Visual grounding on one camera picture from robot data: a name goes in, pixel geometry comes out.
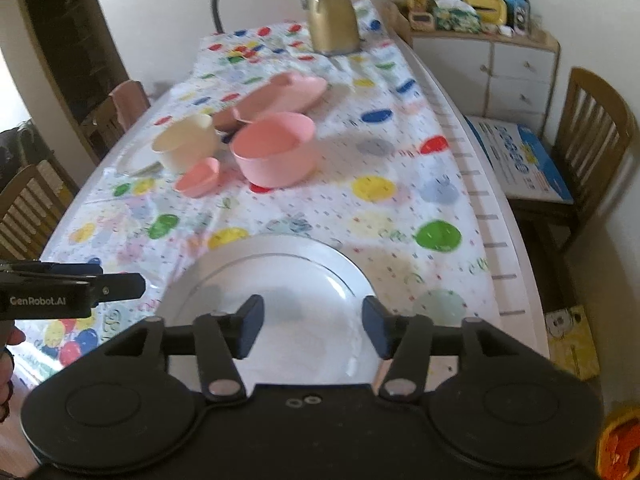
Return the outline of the person's left hand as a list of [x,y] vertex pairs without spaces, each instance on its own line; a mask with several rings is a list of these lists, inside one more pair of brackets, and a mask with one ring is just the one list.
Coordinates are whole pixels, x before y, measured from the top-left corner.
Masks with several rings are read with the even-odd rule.
[[1,373],[0,373],[0,422],[10,416],[10,401],[14,393],[12,376],[14,372],[14,357],[9,346],[17,346],[25,341],[25,334],[16,327],[9,333],[9,339],[1,352]]

